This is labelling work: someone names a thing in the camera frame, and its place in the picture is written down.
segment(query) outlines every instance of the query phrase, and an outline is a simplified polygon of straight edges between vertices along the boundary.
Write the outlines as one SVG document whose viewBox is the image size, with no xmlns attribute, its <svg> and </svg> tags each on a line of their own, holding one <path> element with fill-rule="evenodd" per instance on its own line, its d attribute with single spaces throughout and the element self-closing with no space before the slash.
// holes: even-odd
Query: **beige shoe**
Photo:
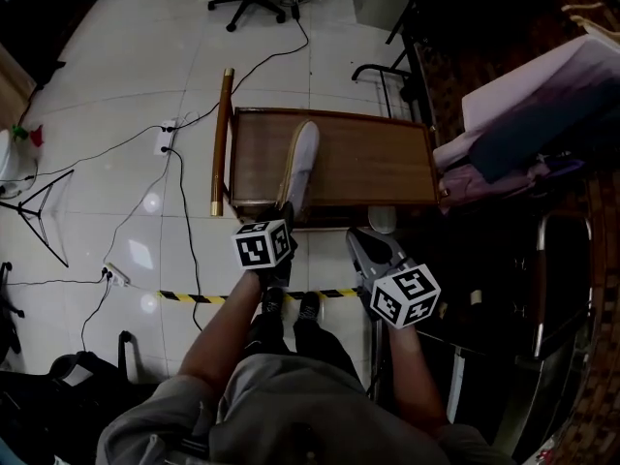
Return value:
<svg viewBox="0 0 620 465">
<path fill-rule="evenodd" d="M 303 197 L 318 151 L 319 128 L 314 122 L 304 120 L 293 134 L 277 201 L 279 208 L 282 208 L 284 203 L 290 202 L 295 219 L 301 214 Z"/>
</svg>

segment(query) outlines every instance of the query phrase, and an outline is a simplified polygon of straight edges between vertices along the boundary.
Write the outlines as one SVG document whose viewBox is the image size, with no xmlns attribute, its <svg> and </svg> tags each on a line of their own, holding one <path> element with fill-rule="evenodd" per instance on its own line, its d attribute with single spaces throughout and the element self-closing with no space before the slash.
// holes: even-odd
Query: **white cube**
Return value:
<svg viewBox="0 0 620 465">
<path fill-rule="evenodd" d="M 370 308 L 401 329 L 430 317 L 440 292 L 433 274 L 422 264 L 377 279 Z"/>
<path fill-rule="evenodd" d="M 278 265 L 291 253 L 286 222 L 245 224 L 232 235 L 234 254 L 244 270 Z"/>
</svg>

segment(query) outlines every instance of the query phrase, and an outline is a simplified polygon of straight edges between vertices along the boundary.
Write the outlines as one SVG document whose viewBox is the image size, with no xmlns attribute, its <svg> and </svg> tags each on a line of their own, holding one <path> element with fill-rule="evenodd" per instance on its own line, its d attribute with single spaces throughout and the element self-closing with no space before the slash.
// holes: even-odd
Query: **gray shirt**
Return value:
<svg viewBox="0 0 620 465">
<path fill-rule="evenodd" d="M 103 432 L 97 464 L 200 463 L 171 445 L 190 435 L 208 443 L 216 463 L 512 464 L 473 427 L 447 425 L 435 441 L 370 401 L 346 372 L 289 355 L 241 361 L 219 415 L 203 381 L 176 376 L 160 384 Z"/>
</svg>

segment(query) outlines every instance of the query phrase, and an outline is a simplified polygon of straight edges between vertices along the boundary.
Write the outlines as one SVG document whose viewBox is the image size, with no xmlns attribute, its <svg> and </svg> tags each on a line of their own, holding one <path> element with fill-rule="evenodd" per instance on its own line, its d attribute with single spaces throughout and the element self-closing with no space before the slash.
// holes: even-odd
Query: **black shoe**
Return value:
<svg viewBox="0 0 620 465">
<path fill-rule="evenodd" d="M 263 295 L 263 313 L 282 315 L 284 293 L 280 288 L 271 288 Z"/>
<path fill-rule="evenodd" d="M 319 310 L 321 309 L 321 301 L 316 293 L 306 293 L 299 306 L 300 321 L 314 321 L 319 318 Z"/>
</svg>

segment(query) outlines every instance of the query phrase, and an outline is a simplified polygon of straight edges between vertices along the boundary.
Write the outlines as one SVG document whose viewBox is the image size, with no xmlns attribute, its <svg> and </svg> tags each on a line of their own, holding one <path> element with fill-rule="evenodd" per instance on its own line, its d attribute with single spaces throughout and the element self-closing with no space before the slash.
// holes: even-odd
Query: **hazard stripe tape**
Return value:
<svg viewBox="0 0 620 465">
<path fill-rule="evenodd" d="M 320 290 L 315 291 L 320 299 L 341 298 L 343 296 L 357 296 L 356 290 Z M 173 301 L 187 301 L 190 303 L 215 303 L 220 304 L 226 301 L 227 296 L 204 296 L 198 294 L 180 294 L 170 291 L 158 291 L 157 295 L 161 298 L 171 299 Z M 305 292 L 293 291 L 285 292 L 284 299 L 287 301 L 301 300 Z"/>
</svg>

